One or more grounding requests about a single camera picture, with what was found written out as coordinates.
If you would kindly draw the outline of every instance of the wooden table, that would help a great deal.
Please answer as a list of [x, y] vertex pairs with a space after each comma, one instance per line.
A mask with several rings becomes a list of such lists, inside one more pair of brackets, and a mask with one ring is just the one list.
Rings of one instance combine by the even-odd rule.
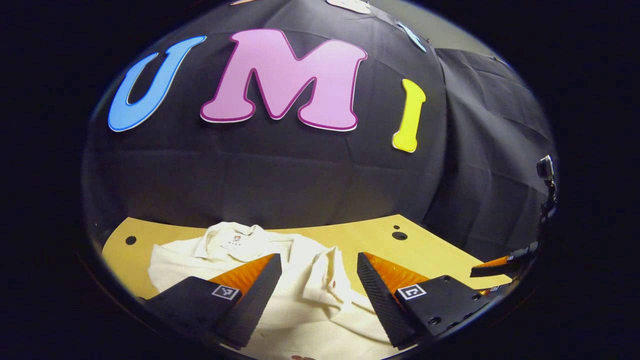
[[[175, 240], [199, 238], [204, 235], [205, 230], [127, 218], [107, 240], [102, 256], [111, 271], [133, 295], [149, 299], [158, 294], [147, 272], [153, 244], [162, 245]], [[344, 269], [351, 281], [351, 287], [365, 296], [356, 272], [357, 254], [362, 251], [370, 252], [429, 278], [450, 275], [474, 289], [491, 288], [511, 282], [505, 275], [470, 278], [471, 268], [480, 265], [482, 261], [401, 215], [348, 224], [270, 231], [301, 234], [326, 247], [338, 246], [342, 251]], [[406, 234], [407, 239], [395, 239], [392, 233], [396, 231]], [[130, 236], [136, 238], [132, 245], [127, 244], [127, 238]]]

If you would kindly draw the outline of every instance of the yellow letter i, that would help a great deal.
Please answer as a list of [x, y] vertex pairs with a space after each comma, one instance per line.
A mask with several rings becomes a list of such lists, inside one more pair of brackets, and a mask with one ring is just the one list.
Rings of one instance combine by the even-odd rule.
[[396, 149], [414, 152], [418, 147], [418, 140], [416, 140], [415, 136], [420, 122], [420, 110], [422, 109], [422, 103], [427, 98], [422, 89], [409, 79], [403, 79], [402, 86], [406, 92], [404, 113], [402, 123], [400, 123], [400, 130], [394, 134], [391, 144]]

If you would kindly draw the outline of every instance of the pink letter m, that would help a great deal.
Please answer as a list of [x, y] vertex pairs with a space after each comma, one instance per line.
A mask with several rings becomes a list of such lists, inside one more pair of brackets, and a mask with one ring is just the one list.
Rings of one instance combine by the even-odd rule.
[[216, 95], [202, 105], [209, 122], [239, 122], [255, 113], [246, 97], [255, 73], [262, 99], [272, 119], [282, 119], [293, 102], [315, 80], [311, 99], [298, 110], [305, 124], [336, 131], [353, 130], [353, 90], [360, 62], [367, 53], [352, 44], [328, 40], [298, 59], [280, 30], [253, 29], [236, 33], [237, 45], [227, 63]]

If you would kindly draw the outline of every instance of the black cloth backdrop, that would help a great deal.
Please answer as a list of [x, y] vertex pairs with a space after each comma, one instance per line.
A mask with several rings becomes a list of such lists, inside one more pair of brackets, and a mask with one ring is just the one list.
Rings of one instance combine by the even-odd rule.
[[[367, 51], [344, 133], [297, 119], [308, 86], [280, 120], [266, 113], [252, 79], [254, 116], [234, 124], [200, 118], [235, 43], [255, 28], [281, 29], [298, 57], [328, 39]], [[339, 224], [396, 213], [482, 260], [535, 239], [544, 184], [535, 164], [554, 153], [543, 112], [503, 63], [458, 50], [419, 50], [393, 17], [324, 1], [221, 6], [166, 35], [150, 53], [129, 102], [146, 93], [171, 45], [206, 35], [180, 66], [157, 111], [122, 133], [108, 128], [114, 80], [90, 119], [83, 198], [91, 238], [103, 245], [125, 217], [208, 227], [220, 221], [269, 228]], [[414, 153], [391, 146], [404, 108], [402, 79], [426, 94]]]

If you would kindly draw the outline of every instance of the white polo shirt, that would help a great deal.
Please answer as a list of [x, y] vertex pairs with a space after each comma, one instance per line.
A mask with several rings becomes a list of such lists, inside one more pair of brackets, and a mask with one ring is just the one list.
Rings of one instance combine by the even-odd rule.
[[298, 234], [235, 222], [201, 238], [154, 245], [149, 277], [162, 292], [189, 276], [211, 279], [268, 254], [280, 254], [282, 275], [249, 344], [257, 359], [381, 359], [397, 354], [367, 297], [353, 291], [337, 247]]

